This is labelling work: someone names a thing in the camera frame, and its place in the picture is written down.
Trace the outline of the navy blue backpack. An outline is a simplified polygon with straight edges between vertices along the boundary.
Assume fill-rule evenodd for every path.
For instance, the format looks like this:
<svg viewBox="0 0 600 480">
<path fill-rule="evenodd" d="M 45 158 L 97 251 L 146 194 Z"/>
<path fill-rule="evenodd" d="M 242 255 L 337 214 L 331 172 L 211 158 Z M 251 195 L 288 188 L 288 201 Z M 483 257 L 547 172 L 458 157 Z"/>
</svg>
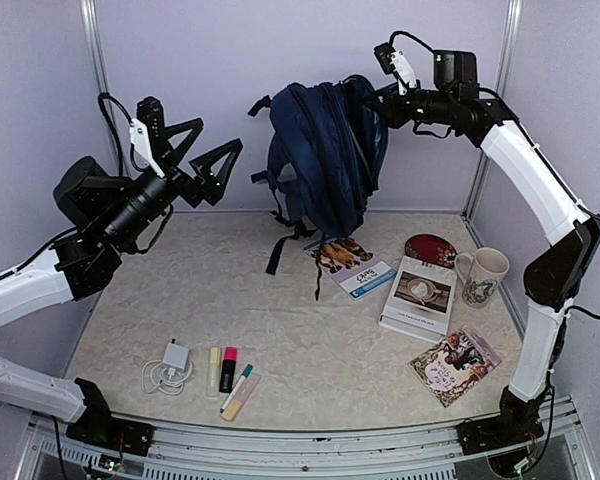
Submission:
<svg viewBox="0 0 600 480">
<path fill-rule="evenodd" d="M 364 221 L 368 200 L 379 188 L 388 149 L 388 127 L 367 106 L 372 83 L 352 74 L 311 87 L 294 82 L 249 109 L 269 112 L 274 129 L 264 170 L 252 183 L 267 183 L 272 214 L 292 229 L 291 239 L 344 239 Z"/>
</svg>

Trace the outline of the white charger with cable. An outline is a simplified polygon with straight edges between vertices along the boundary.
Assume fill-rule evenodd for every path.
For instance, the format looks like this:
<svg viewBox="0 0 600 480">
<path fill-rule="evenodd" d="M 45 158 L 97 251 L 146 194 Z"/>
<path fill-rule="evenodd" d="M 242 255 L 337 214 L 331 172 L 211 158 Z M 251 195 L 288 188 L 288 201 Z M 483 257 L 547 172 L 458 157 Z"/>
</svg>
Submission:
<svg viewBox="0 0 600 480">
<path fill-rule="evenodd" d="M 145 394 L 180 395 L 193 375 L 190 349 L 172 339 L 161 359 L 147 361 L 141 369 L 141 389 Z"/>
</svg>

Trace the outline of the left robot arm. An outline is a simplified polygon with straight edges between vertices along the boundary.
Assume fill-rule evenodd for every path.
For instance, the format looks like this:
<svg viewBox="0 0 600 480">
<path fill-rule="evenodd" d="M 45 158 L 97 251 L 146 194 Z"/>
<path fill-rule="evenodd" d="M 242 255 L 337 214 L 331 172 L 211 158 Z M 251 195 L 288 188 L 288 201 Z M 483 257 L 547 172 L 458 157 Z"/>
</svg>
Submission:
<svg viewBox="0 0 600 480">
<path fill-rule="evenodd" d="M 27 260 L 0 273 L 0 328 L 51 306 L 103 291 L 124 255 L 144 255 L 139 236 L 154 220 L 167 223 L 173 203 L 217 204 L 243 144 L 230 140 L 180 162 L 203 130 L 201 119 L 164 127 L 130 122 L 130 142 L 147 162 L 137 178 L 111 176 L 91 156 L 76 161 L 53 192 L 72 226 Z M 147 423 L 112 415 L 98 386 L 89 380 L 55 378 L 0 356 L 0 402 L 49 415 L 67 424 L 67 435 L 85 444 L 144 456 L 153 437 Z"/>
</svg>

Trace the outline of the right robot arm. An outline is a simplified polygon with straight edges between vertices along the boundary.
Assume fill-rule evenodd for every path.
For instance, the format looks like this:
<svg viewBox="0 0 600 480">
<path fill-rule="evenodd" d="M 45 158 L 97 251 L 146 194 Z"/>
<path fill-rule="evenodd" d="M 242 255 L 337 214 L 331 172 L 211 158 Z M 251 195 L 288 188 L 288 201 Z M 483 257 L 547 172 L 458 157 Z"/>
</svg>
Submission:
<svg viewBox="0 0 600 480">
<path fill-rule="evenodd" d="M 473 53 L 435 50 L 433 89 L 421 87 L 404 54 L 385 42 L 374 55 L 395 83 L 377 91 L 375 110 L 388 127 L 444 125 L 466 137 L 509 177 L 536 216 L 547 249 L 523 274 L 528 318 L 522 350 L 497 415 L 463 422 L 464 454 L 482 453 L 543 435 L 539 409 L 564 345 L 566 318 L 600 245 L 600 215 L 589 211 L 543 155 L 518 116 L 480 86 Z"/>
</svg>

